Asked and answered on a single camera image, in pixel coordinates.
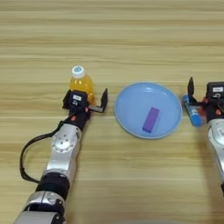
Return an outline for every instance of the blue bottle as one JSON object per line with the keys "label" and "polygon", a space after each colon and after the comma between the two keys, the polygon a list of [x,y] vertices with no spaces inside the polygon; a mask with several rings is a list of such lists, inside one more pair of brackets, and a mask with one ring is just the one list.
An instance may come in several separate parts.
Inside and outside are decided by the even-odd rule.
{"label": "blue bottle", "polygon": [[185,103],[185,107],[192,122],[192,125],[196,127],[201,127],[203,122],[200,117],[199,111],[197,110],[197,107],[189,105],[189,98],[187,94],[183,96],[183,102]]}

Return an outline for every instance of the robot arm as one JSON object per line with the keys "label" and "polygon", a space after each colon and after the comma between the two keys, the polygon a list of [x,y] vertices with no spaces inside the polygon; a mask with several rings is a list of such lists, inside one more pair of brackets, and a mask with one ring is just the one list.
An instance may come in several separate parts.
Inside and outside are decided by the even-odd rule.
{"label": "robot arm", "polygon": [[193,78],[188,83],[190,105],[201,106],[206,113],[209,148],[218,167],[221,189],[224,194],[224,82],[209,82],[204,101],[193,98]]}
{"label": "robot arm", "polygon": [[224,119],[213,119],[208,126],[208,140],[220,174],[221,189],[224,192]]}
{"label": "robot arm", "polygon": [[108,102],[105,90],[100,107],[89,108],[87,94],[73,91],[66,95],[64,108],[70,119],[52,137],[52,154],[36,191],[27,200],[14,224],[65,224],[65,204],[76,173],[76,158],[80,150],[81,132],[90,117],[90,109],[104,112]]}

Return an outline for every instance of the wood grain surface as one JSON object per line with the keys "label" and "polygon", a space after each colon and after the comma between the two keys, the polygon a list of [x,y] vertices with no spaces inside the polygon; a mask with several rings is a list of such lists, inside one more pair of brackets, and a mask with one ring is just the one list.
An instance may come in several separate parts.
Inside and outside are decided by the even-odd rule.
{"label": "wood grain surface", "polygon": [[[209,81],[223,81],[223,12],[223,0],[0,0],[0,222],[13,223],[36,187],[19,176],[22,146],[66,116],[71,67],[83,65],[109,103],[84,133],[67,223],[223,223],[207,127],[195,129],[184,111],[175,133],[147,141],[113,113],[130,83],[153,81],[181,98],[193,76],[202,99]],[[49,145],[27,158],[37,178]]]}

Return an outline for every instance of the purple block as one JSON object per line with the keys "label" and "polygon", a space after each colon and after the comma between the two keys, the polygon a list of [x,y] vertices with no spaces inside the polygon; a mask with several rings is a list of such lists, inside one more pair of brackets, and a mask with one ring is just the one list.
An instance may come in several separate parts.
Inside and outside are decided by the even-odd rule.
{"label": "purple block", "polygon": [[155,122],[158,118],[159,109],[157,108],[151,108],[149,114],[147,115],[147,118],[143,125],[143,130],[147,132],[152,132],[152,129],[155,125]]}

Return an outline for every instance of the black cable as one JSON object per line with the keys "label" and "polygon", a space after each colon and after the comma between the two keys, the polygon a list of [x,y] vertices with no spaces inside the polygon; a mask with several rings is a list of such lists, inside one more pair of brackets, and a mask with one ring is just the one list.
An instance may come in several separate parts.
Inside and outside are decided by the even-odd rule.
{"label": "black cable", "polygon": [[25,161],[25,153],[28,149],[28,147],[31,145],[31,144],[34,144],[40,140],[43,140],[43,139],[46,139],[48,137],[52,137],[53,135],[55,135],[61,128],[61,126],[69,121],[73,116],[74,116],[75,113],[71,114],[67,119],[65,119],[64,121],[61,121],[58,125],[58,127],[50,132],[50,133],[47,133],[47,134],[44,134],[44,135],[40,135],[40,136],[36,136],[34,137],[33,139],[31,139],[25,146],[24,148],[22,149],[21,151],[21,154],[20,154],[20,158],[19,158],[19,170],[20,170],[20,175],[22,177],[22,179],[24,180],[27,180],[27,181],[31,181],[31,182],[34,182],[34,183],[39,183],[39,180],[35,179],[35,178],[32,178],[30,175],[27,174],[27,172],[25,171],[25,167],[24,167],[24,161]]}

